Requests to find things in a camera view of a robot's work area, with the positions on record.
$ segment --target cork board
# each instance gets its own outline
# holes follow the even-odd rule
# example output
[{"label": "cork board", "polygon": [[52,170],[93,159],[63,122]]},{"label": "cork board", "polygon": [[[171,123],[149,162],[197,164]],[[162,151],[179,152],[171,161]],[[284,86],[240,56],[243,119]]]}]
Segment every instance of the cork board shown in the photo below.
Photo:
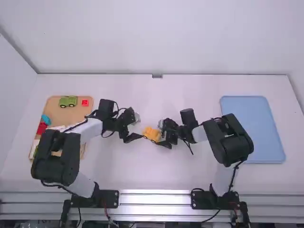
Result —
[{"label": "cork board", "polygon": [[[85,115],[88,115],[92,112],[93,108],[93,98],[90,96],[77,96],[77,105],[75,107],[66,107],[61,108],[59,106],[59,100],[63,96],[52,96],[50,97],[46,105],[44,107],[43,113],[44,115],[47,115],[51,119],[51,125],[49,127],[57,127],[57,126],[69,126],[72,124],[76,124],[78,122],[84,121]],[[84,106],[82,104],[83,101],[87,101],[88,104]],[[40,135],[36,134],[35,140],[33,142],[32,147],[37,144],[37,140],[40,139]],[[80,159],[83,159],[83,155],[85,152],[86,145],[83,144],[80,147]],[[29,158],[32,160],[31,151],[29,153]],[[52,152],[52,155],[60,156],[61,151],[58,152]]]}]

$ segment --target yellow toy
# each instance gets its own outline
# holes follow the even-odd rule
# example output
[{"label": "yellow toy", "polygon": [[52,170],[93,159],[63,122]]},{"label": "yellow toy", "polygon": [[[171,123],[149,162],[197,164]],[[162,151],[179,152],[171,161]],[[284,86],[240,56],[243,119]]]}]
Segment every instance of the yellow toy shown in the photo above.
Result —
[{"label": "yellow toy", "polygon": [[145,139],[150,139],[153,143],[158,143],[162,136],[160,130],[151,127],[146,127],[142,134]]}]

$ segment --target aluminum rail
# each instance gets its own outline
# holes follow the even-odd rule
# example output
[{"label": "aluminum rail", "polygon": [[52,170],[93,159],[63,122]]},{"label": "aluminum rail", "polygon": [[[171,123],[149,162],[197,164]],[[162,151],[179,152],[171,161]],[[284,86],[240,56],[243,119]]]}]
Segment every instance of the aluminum rail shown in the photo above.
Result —
[{"label": "aluminum rail", "polygon": [[[60,218],[64,192],[0,192],[0,219]],[[304,223],[304,195],[240,194],[248,204],[251,222]],[[189,190],[121,190],[119,207],[108,210],[118,221],[200,222],[216,210],[193,210]],[[82,220],[106,220],[103,209],[81,208]],[[70,220],[79,218],[71,209]],[[229,222],[230,211],[221,211],[211,222]]]}]

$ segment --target blue mat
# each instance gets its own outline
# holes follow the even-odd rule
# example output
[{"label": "blue mat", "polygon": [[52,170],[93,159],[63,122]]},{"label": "blue mat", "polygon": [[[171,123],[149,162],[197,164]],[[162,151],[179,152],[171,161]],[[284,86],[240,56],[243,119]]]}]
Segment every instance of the blue mat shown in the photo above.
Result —
[{"label": "blue mat", "polygon": [[233,113],[251,137],[254,151],[247,163],[283,163],[285,153],[268,101],[263,96],[223,96],[223,115]]}]

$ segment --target red block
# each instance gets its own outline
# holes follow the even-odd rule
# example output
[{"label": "red block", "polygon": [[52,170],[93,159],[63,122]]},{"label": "red block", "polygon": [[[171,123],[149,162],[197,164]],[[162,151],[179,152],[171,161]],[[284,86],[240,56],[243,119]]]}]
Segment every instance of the red block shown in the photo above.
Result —
[{"label": "red block", "polygon": [[81,105],[82,106],[89,106],[89,101],[88,100],[82,100]]},{"label": "red block", "polygon": [[42,135],[46,131],[46,128],[47,124],[45,122],[40,122],[36,134]]}]

